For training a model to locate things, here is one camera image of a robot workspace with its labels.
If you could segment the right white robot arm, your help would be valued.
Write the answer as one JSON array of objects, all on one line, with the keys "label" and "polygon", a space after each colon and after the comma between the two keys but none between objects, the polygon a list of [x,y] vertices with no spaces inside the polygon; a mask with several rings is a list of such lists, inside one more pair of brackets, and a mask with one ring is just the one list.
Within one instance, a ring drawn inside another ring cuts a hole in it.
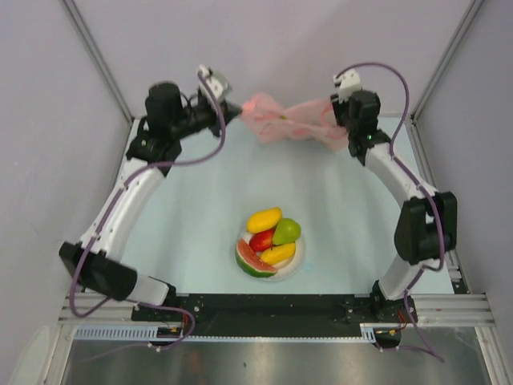
[{"label": "right white robot arm", "polygon": [[333,94],[330,102],[337,125],[348,132],[349,154],[387,187],[401,209],[394,232],[396,256],[364,305],[373,320],[394,322],[413,312],[409,293],[423,273],[442,270],[446,253],[455,248],[457,199],[425,182],[397,155],[393,138],[378,128],[376,93]]}]

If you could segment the red fake mango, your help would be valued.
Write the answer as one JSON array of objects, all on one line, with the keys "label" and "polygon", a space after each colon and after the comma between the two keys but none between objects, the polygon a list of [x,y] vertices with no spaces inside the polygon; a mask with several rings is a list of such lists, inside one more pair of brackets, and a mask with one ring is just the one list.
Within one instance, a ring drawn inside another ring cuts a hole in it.
[{"label": "red fake mango", "polygon": [[256,233],[249,241],[250,248],[256,253],[262,253],[273,247],[273,235],[275,229],[268,229],[260,233]]}]

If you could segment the pink plastic bag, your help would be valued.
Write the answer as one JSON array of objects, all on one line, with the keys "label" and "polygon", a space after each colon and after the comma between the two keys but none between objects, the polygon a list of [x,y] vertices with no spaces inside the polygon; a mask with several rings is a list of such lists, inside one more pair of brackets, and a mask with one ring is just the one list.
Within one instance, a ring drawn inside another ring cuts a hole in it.
[{"label": "pink plastic bag", "polygon": [[260,93],[243,104],[240,119],[262,144],[315,140],[338,152],[349,143],[346,129],[336,123],[329,99],[285,108],[270,95]]}]

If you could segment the yellow fake mango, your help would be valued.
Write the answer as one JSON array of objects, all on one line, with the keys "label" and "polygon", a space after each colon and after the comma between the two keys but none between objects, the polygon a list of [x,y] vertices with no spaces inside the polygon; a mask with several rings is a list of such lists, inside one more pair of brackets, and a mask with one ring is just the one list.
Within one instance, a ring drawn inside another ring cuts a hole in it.
[{"label": "yellow fake mango", "polygon": [[277,245],[265,250],[261,255],[261,260],[268,265],[276,265],[289,260],[296,252],[296,243],[287,243]]},{"label": "yellow fake mango", "polygon": [[247,221],[246,229],[250,233],[261,233],[274,228],[282,218],[282,210],[278,207],[254,213]]}]

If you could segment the red watermelon slice toy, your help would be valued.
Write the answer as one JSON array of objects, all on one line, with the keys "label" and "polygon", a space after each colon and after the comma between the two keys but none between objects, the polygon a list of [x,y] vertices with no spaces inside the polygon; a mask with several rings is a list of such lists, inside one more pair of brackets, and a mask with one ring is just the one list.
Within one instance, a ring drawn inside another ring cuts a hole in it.
[{"label": "red watermelon slice toy", "polygon": [[270,278],[278,272],[277,268],[263,262],[243,238],[236,243],[236,263],[254,278]]}]

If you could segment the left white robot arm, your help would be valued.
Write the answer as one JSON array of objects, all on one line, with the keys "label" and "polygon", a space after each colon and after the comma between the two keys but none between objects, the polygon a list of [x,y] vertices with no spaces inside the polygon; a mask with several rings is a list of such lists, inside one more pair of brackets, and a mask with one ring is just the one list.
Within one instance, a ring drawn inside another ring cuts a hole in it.
[{"label": "left white robot arm", "polygon": [[135,124],[135,136],[127,147],[119,179],[89,229],[72,244],[64,242],[59,256],[72,281],[69,303],[72,313],[78,286],[102,294],[105,300],[149,306],[159,320],[177,311],[176,289],[157,278],[140,274],[121,262],[127,239],[153,192],[172,167],[194,165],[211,159],[216,148],[196,160],[179,161],[181,141],[205,128],[225,140],[228,123],[240,107],[226,100],[232,90],[218,75],[202,75],[191,104],[173,82],[152,85],[145,100],[147,113]]}]

